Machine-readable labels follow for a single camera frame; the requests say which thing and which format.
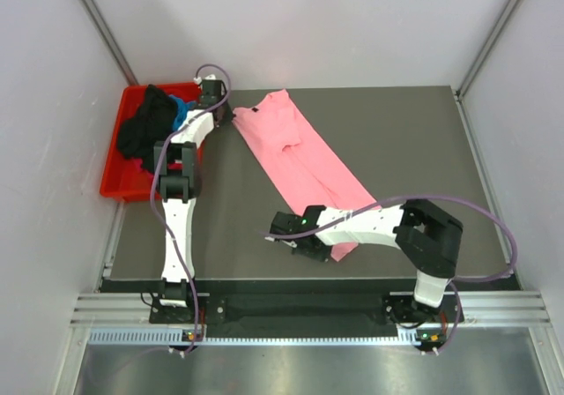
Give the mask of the pink t shirt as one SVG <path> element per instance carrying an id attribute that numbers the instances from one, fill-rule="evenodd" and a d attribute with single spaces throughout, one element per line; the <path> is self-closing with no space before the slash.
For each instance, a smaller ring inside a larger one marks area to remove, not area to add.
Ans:
<path id="1" fill-rule="evenodd" d="M 233 124 L 293 213 L 310 205 L 356 210 L 374 203 L 286 90 L 234 110 Z"/>

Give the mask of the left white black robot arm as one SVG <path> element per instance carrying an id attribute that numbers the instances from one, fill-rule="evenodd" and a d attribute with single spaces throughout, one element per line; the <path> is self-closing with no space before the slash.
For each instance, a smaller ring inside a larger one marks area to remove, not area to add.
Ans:
<path id="1" fill-rule="evenodd" d="M 196 77 L 200 90 L 196 104 L 170 136 L 155 144 L 154 176 L 150 203 L 165 230 L 165 262 L 161 273 L 164 288 L 154 298 L 155 309 L 169 309 L 179 320 L 197 321 L 200 301 L 192 260 L 192 221 L 202 190 L 199 150 L 206 137 L 230 119 L 228 83 L 211 74 Z"/>

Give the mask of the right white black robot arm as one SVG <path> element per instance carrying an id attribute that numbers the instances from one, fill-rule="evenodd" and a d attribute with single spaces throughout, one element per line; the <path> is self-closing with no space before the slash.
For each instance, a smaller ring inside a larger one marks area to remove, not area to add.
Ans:
<path id="1" fill-rule="evenodd" d="M 419 323 L 443 310 L 445 290 L 456 274 L 463 231 L 462 222 L 439 206 L 413 199 L 359 210 L 310 205 L 301 216 L 277 212 L 264 238 L 322 262 L 339 245 L 372 244 L 401 251 L 416 269 L 416 284 L 407 306 L 389 307 L 388 312 L 398 323 Z"/>

